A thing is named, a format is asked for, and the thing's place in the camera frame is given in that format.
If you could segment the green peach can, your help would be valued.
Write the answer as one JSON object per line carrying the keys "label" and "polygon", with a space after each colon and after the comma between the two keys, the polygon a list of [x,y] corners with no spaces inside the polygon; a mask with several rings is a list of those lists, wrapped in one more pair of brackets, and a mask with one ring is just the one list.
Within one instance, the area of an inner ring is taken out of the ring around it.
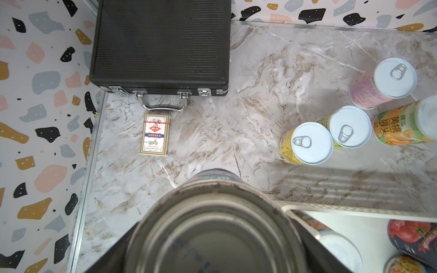
{"label": "green peach can", "polygon": [[373,135],[386,146],[436,142],[436,95],[379,113],[373,121]]}

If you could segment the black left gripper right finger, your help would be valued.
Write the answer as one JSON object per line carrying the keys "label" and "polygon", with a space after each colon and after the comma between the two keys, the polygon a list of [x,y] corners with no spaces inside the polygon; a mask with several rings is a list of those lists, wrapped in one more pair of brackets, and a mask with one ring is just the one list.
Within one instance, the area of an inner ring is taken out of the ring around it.
{"label": "black left gripper right finger", "polygon": [[305,248],[307,263],[312,273],[351,273],[297,220],[291,219]]}

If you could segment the light green small can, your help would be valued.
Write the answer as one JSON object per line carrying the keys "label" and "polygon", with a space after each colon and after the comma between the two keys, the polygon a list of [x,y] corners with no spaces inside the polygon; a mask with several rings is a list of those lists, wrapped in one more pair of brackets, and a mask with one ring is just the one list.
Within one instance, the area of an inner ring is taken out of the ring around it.
{"label": "light green small can", "polygon": [[318,119],[317,123],[331,133],[335,150],[360,148],[372,135],[370,118],[355,106],[344,106]]}

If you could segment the pink small can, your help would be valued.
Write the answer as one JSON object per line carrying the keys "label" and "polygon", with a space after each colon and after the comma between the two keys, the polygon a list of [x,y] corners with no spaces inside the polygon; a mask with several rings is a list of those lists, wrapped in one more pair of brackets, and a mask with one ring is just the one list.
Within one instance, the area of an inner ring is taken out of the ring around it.
{"label": "pink small can", "polygon": [[409,62],[389,58],[353,81],[348,94],[357,107],[370,110],[411,95],[417,83],[417,72]]}

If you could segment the playing card box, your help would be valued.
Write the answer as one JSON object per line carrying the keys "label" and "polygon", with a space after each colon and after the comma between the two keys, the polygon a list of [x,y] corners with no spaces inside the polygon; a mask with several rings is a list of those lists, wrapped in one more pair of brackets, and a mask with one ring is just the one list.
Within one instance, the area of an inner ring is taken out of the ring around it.
{"label": "playing card box", "polygon": [[140,154],[165,157],[170,127],[171,117],[169,115],[145,114]]}

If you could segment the yellow pineapple small can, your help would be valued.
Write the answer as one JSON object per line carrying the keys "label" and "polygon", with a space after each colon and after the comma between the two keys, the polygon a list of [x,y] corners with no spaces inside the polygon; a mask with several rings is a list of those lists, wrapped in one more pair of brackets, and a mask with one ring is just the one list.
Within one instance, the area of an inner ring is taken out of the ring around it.
{"label": "yellow pineapple small can", "polygon": [[288,131],[280,141],[283,158],[296,165],[319,165],[333,153],[331,133],[316,122],[305,122]]}

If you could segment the tall yellow orange can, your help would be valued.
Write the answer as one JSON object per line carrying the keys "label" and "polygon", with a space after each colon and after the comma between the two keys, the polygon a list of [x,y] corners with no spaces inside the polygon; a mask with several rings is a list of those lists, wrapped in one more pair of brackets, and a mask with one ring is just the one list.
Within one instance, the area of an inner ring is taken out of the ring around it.
{"label": "tall yellow orange can", "polygon": [[363,260],[358,248],[352,241],[304,212],[297,210],[293,212],[307,225],[319,232],[319,242],[345,267],[353,273],[362,272]]}

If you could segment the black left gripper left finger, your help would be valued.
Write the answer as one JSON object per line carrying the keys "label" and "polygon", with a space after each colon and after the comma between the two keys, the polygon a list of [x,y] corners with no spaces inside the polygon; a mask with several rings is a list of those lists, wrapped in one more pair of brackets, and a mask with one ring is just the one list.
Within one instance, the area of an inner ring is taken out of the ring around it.
{"label": "black left gripper left finger", "polygon": [[135,223],[86,273],[123,273],[127,248],[138,226]]}

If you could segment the blue tin can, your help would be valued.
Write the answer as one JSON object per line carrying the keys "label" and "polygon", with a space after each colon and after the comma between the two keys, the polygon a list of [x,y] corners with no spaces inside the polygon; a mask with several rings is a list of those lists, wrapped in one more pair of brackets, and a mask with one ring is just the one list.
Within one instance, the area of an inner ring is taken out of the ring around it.
{"label": "blue tin can", "polygon": [[302,240],[268,196],[224,169],[164,195],[137,225],[127,273],[306,273]]}
{"label": "blue tin can", "polygon": [[406,255],[395,255],[385,264],[384,273],[435,273],[436,271],[422,262]]}

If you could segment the dark tomato tin can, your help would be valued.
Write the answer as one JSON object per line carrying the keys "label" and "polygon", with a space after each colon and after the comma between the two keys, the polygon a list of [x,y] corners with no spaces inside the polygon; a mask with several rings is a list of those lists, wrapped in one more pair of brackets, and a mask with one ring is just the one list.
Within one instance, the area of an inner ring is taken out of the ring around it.
{"label": "dark tomato tin can", "polygon": [[437,224],[406,220],[390,220],[388,236],[399,251],[437,269]]}

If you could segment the black briefcase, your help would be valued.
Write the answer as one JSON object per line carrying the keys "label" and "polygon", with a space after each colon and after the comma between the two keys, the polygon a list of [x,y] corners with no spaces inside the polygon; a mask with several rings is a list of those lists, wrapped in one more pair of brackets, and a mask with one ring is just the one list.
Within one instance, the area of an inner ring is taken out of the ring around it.
{"label": "black briefcase", "polygon": [[108,93],[225,96],[231,1],[100,1],[90,80]]}

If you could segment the white plastic basket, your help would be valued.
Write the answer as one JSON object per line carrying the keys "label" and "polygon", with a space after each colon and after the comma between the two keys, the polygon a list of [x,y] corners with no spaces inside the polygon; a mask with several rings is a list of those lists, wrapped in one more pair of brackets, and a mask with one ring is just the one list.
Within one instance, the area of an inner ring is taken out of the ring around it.
{"label": "white plastic basket", "polygon": [[302,211],[350,239],[363,259],[363,272],[382,273],[389,258],[400,254],[389,241],[390,220],[436,223],[435,217],[395,210],[345,207],[277,200],[282,210]]}

